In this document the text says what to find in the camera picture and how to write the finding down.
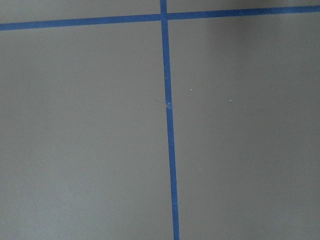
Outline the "blue tape line crosswise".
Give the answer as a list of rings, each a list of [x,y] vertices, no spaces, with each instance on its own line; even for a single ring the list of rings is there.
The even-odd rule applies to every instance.
[[[277,15],[277,14],[318,13],[319,11],[320,11],[319,5],[229,9],[229,10],[210,10],[210,11],[192,11],[192,12],[173,12],[173,13],[167,14],[167,19],[169,21],[173,21],[173,20]],[[0,25],[0,30],[14,31],[14,30],[73,27],[73,26],[157,22],[157,21],[160,21],[161,19],[162,19],[162,15],[159,13],[159,14],[13,22],[13,23],[2,23]]]

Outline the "blue tape line lengthwise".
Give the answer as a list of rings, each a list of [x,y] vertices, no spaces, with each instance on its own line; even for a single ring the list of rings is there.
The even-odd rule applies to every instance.
[[[172,86],[171,86],[169,25],[168,25],[168,14],[167,14],[167,2],[165,0],[160,1],[160,21],[161,21],[164,94],[165,94],[165,111],[166,111],[168,160],[169,160],[169,176],[170,176],[172,230],[173,230],[173,239],[179,240],[180,225],[179,225],[175,135],[174,135],[174,118],[173,118]]]

